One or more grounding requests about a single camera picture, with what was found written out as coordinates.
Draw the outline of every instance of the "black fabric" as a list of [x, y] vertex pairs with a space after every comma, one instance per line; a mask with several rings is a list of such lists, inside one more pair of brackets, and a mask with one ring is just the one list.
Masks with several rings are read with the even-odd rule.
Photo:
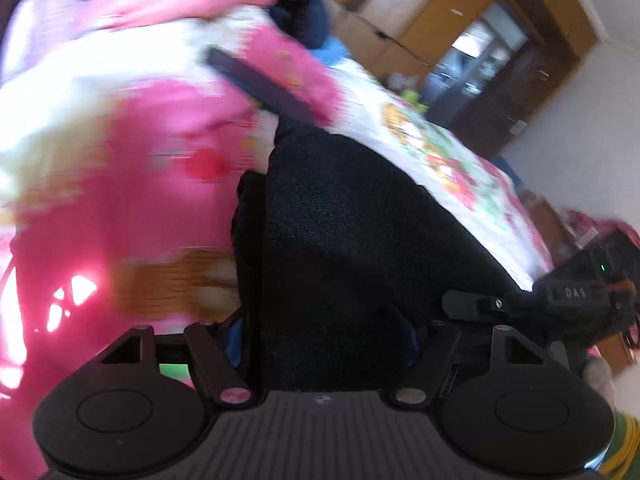
[[279, 0], [269, 14], [280, 30], [309, 49], [321, 48], [331, 29], [322, 0]]
[[[248, 209], [243, 194], [238, 211]], [[395, 309], [423, 326], [440, 314], [450, 288], [517, 289], [424, 188], [365, 146], [312, 126], [281, 120], [264, 215], [259, 351], [266, 388], [391, 386], [408, 359]], [[239, 285], [241, 295], [254, 286], [240, 269]]]
[[268, 112], [278, 116], [286, 113], [299, 121], [313, 124], [314, 115], [307, 103], [241, 59], [212, 47], [207, 54], [207, 64], [257, 100]]
[[231, 224], [236, 271], [242, 304], [242, 359], [240, 373], [249, 384], [260, 384], [260, 295], [262, 293], [262, 234], [266, 177], [244, 173], [238, 184], [238, 207]]

